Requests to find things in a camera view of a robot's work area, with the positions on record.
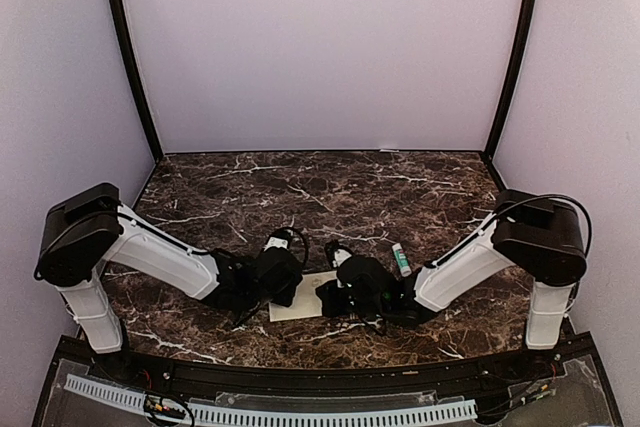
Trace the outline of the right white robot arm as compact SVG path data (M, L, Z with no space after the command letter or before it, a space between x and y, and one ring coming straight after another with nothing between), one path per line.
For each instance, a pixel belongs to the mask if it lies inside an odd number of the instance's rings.
M521 381L549 363L548 350L587 270L593 224L572 197L502 191L494 207L467 237L414 273L395 278L377 259L355 254L337 241L325 246L336 277L315 290L328 318L354 315L404 327L433 320L441 311L493 275L517 266L533 278L525 347L510 360Z

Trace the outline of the cream envelope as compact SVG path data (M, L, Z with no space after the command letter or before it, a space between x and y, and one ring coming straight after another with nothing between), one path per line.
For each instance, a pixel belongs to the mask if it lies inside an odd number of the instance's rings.
M304 274L302 282L296 288L290 307L269 304L269 321L274 323L321 317L322 302L315 290L326 282L336 279L336 271Z

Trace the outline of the green white glue stick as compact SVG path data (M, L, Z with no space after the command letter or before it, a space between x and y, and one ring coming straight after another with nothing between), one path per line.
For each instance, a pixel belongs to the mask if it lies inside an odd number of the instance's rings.
M410 276L412 269L402 245L400 243L393 244L392 252L398 265L400 275L402 277Z

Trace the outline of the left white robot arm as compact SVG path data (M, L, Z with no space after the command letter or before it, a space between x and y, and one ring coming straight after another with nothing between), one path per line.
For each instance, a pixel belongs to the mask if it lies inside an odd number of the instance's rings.
M48 211L34 278L61 294L103 368L131 383L141 362L125 348L126 330L99 265L115 262L146 274L242 324L265 304L292 305L308 259L297 258L291 243L302 236L293 227L278 228L256 256L198 249L143 220L121 202L115 185L101 183Z

